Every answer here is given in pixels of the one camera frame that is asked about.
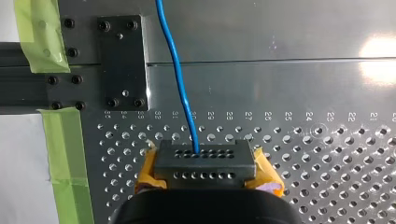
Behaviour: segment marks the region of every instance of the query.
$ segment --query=bolt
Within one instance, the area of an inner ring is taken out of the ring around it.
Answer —
[[[131,30],[137,30],[138,26],[139,26],[139,24],[137,24],[137,21],[130,21],[130,22],[126,23],[126,27],[128,27],[128,29],[131,29]]]
[[[110,30],[110,28],[111,28],[110,22],[108,22],[108,21],[99,22],[99,30],[101,30],[103,32],[108,32]]]
[[[143,99],[134,100],[134,106],[136,106],[136,107],[142,107],[144,104],[145,104],[145,100],[143,100]]]
[[[79,52],[78,52],[78,49],[76,49],[76,48],[70,48],[67,50],[67,55],[69,57],[76,58],[78,56],[78,54],[79,54]]]
[[[52,103],[52,105],[51,105],[51,107],[52,107],[52,109],[54,109],[54,110],[58,110],[58,109],[62,109],[62,104],[61,104],[61,102],[53,102]]]
[[[76,109],[77,109],[77,110],[83,110],[83,109],[85,109],[85,103],[82,102],[82,101],[76,102]]]
[[[123,39],[123,34],[122,34],[122,33],[118,33],[118,34],[116,34],[116,37],[117,37],[118,39]]]
[[[50,85],[52,85],[52,86],[58,84],[58,82],[59,82],[59,80],[58,80],[57,77],[49,77],[49,78],[47,79],[47,81],[48,81],[48,83],[49,83]]]
[[[69,29],[73,29],[75,27],[75,21],[69,18],[64,19],[64,26]]]
[[[78,85],[82,82],[82,77],[81,76],[72,76],[72,83]]]
[[[116,98],[107,101],[107,104],[111,107],[117,107],[119,103],[120,103],[119,100]]]

